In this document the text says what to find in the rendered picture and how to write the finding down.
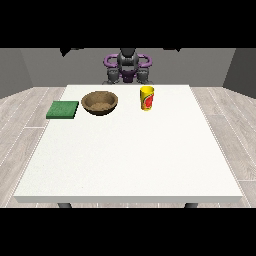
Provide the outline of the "green square pad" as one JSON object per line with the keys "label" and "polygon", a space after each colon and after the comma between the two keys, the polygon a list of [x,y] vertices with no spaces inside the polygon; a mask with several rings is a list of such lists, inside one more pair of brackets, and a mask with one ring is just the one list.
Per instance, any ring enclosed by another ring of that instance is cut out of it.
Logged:
{"label": "green square pad", "polygon": [[47,114],[47,119],[73,119],[75,117],[78,101],[54,101]]}

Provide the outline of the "yellow cup with melon print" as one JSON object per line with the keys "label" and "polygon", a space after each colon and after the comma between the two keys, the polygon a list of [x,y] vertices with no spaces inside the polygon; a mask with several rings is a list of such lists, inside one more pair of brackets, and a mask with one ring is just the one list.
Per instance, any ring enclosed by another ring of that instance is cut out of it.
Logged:
{"label": "yellow cup with melon print", "polygon": [[141,109],[149,111],[152,108],[154,88],[152,86],[142,86],[140,88]]}

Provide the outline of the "brown wooden bowl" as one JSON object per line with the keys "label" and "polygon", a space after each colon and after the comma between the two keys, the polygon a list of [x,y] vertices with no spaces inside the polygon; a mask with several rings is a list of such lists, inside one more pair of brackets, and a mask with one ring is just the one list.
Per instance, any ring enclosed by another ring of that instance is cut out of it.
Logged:
{"label": "brown wooden bowl", "polygon": [[109,91],[94,91],[81,100],[83,108],[92,115],[104,116],[111,113],[118,104],[118,97]]}

